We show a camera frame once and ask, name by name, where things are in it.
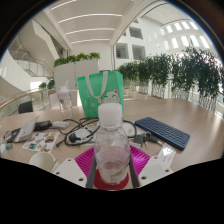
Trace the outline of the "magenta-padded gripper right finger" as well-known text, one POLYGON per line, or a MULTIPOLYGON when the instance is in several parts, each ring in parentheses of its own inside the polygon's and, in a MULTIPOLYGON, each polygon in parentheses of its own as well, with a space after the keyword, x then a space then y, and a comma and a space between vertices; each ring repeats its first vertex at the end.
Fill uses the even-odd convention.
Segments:
POLYGON ((130 175, 134 188, 143 187, 173 173, 158 156, 149 156, 131 146, 130 175))

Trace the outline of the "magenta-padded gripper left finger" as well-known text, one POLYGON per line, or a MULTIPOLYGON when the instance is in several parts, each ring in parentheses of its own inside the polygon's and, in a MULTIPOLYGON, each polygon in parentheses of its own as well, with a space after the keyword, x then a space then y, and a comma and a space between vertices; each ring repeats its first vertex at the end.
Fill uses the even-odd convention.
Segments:
POLYGON ((94 148, 89 148, 75 159, 67 158, 54 174, 78 186, 92 189, 96 174, 94 148))

